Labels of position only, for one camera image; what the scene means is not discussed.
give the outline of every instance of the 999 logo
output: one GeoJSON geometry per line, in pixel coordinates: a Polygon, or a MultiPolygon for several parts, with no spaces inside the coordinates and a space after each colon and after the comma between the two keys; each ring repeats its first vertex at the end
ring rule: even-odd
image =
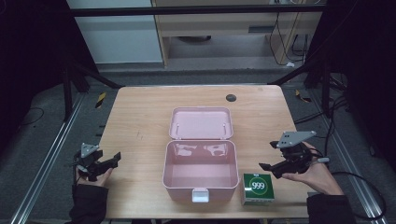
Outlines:
{"type": "Polygon", "coordinates": [[[267,192],[267,182],[260,177],[251,178],[248,184],[255,194],[263,195],[267,192]]]}

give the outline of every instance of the human hand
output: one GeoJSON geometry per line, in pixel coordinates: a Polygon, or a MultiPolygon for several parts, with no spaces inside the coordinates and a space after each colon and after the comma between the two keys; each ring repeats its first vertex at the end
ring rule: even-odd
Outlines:
{"type": "Polygon", "coordinates": [[[78,168],[76,168],[76,179],[77,179],[77,184],[83,184],[83,185],[93,185],[97,187],[104,187],[106,181],[111,175],[111,172],[113,172],[113,168],[109,168],[104,174],[97,176],[96,181],[89,181],[87,176],[82,176],[78,172],[78,168]]]}
{"type": "Polygon", "coordinates": [[[344,195],[337,181],[334,179],[329,169],[325,164],[315,162],[317,159],[314,158],[313,162],[309,166],[308,170],[303,174],[283,174],[282,177],[292,181],[298,181],[305,183],[312,189],[329,195],[344,195]]]}

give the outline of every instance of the pink plastic box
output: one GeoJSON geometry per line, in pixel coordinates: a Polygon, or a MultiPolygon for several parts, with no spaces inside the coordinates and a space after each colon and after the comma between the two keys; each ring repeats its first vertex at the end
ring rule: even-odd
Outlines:
{"type": "Polygon", "coordinates": [[[179,107],[172,115],[163,184],[176,201],[231,200],[239,183],[230,111],[179,107]]]}

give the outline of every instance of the wooden table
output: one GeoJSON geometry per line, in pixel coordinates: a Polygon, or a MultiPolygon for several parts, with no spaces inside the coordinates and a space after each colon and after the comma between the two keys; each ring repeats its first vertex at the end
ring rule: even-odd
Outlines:
{"type": "Polygon", "coordinates": [[[270,174],[259,162],[283,161],[269,142],[283,131],[295,131],[278,86],[174,86],[120,89],[100,142],[103,160],[121,152],[119,167],[107,187],[108,218],[278,218],[307,217],[304,184],[272,176],[275,201],[268,206],[243,206],[240,188],[228,202],[172,201],[163,185],[165,148],[172,139],[172,111],[180,106],[224,106],[230,109],[239,175],[270,174]],[[235,102],[226,95],[234,94],[235,102]]]}

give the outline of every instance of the white cabinet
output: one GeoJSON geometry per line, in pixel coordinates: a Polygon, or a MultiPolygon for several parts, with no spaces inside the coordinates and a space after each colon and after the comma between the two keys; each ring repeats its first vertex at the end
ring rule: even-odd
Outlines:
{"type": "MultiPolygon", "coordinates": [[[[67,0],[70,8],[151,7],[150,0],[67,0]]],[[[162,63],[153,16],[76,17],[97,64],[162,63]]]]}

